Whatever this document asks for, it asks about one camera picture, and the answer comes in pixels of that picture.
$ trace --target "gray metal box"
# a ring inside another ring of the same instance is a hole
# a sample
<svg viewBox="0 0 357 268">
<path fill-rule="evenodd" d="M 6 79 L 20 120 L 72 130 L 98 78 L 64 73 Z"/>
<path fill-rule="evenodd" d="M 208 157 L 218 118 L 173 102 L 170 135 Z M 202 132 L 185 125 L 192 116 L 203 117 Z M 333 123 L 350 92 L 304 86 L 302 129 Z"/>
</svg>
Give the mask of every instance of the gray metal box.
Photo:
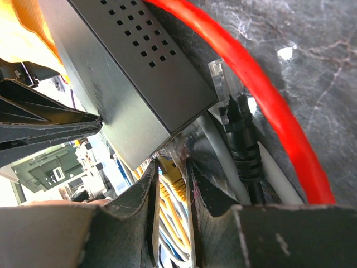
<svg viewBox="0 0 357 268">
<path fill-rule="evenodd" d="M 215 101 L 139 0 L 39 0 L 76 95 L 134 169 Z"/>
</svg>

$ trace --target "white wall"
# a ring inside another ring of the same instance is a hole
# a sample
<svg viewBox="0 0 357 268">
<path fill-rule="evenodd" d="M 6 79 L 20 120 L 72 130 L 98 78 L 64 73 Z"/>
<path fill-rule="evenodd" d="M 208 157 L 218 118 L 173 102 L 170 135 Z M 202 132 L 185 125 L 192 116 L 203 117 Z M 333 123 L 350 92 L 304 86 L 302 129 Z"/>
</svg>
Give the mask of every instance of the white wall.
<svg viewBox="0 0 357 268">
<path fill-rule="evenodd" d="M 0 207 L 17 206 L 15 193 L 13 192 L 11 182 L 0 176 Z"/>
</svg>

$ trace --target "marble tabletop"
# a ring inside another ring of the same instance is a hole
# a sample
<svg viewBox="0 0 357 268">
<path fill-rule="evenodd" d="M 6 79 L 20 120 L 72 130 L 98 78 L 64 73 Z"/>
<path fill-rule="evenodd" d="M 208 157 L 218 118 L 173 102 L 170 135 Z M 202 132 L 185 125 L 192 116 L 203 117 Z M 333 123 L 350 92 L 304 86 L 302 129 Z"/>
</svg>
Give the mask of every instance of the marble tabletop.
<svg viewBox="0 0 357 268">
<path fill-rule="evenodd" d="M 357 1 L 192 0 L 236 37 L 283 95 L 315 149 L 339 204 L 357 207 Z M 212 85 L 219 58 L 182 22 L 153 13 Z M 303 191 L 259 109 L 261 142 Z"/>
</svg>

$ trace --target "yellow fabric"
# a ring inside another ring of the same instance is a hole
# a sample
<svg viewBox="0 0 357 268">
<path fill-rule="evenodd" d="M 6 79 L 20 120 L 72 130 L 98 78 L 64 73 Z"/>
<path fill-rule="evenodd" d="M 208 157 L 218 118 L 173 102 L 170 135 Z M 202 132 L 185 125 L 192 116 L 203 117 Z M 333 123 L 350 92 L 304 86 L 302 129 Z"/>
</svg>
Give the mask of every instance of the yellow fabric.
<svg viewBox="0 0 357 268">
<path fill-rule="evenodd" d="M 0 0 L 0 58 L 30 61 L 68 80 L 37 0 Z"/>
</svg>

